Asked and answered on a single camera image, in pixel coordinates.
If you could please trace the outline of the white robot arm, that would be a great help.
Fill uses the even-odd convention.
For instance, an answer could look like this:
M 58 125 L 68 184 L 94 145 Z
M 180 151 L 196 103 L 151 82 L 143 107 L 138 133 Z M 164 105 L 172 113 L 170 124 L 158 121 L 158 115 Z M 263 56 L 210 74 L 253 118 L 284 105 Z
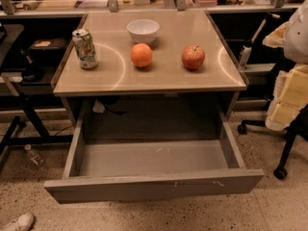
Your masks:
M 284 57 L 295 62 L 290 70 L 279 70 L 273 100 L 267 111 L 266 127 L 282 131 L 308 104 L 308 0 L 290 19 L 263 39 L 271 48 L 283 48 Z

